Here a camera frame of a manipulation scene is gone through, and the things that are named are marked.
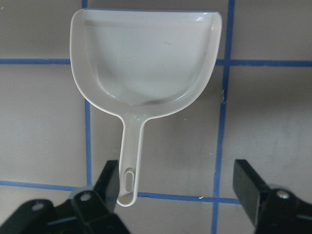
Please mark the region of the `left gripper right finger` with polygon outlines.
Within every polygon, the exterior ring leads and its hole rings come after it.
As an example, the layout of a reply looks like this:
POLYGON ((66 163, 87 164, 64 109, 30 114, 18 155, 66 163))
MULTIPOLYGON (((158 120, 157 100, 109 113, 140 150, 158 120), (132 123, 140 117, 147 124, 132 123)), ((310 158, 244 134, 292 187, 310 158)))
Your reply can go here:
POLYGON ((256 234, 312 232, 312 205, 287 189, 271 188, 245 159, 234 161, 233 190, 256 234))

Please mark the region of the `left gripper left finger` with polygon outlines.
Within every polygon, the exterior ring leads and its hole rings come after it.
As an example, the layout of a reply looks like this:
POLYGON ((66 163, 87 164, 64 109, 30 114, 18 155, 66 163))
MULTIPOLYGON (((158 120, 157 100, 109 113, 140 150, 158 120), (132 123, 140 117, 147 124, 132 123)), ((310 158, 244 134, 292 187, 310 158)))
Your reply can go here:
POLYGON ((91 188, 76 190, 62 204, 33 199, 21 204, 1 225, 2 234, 127 234, 115 214, 118 161, 108 160, 91 188))

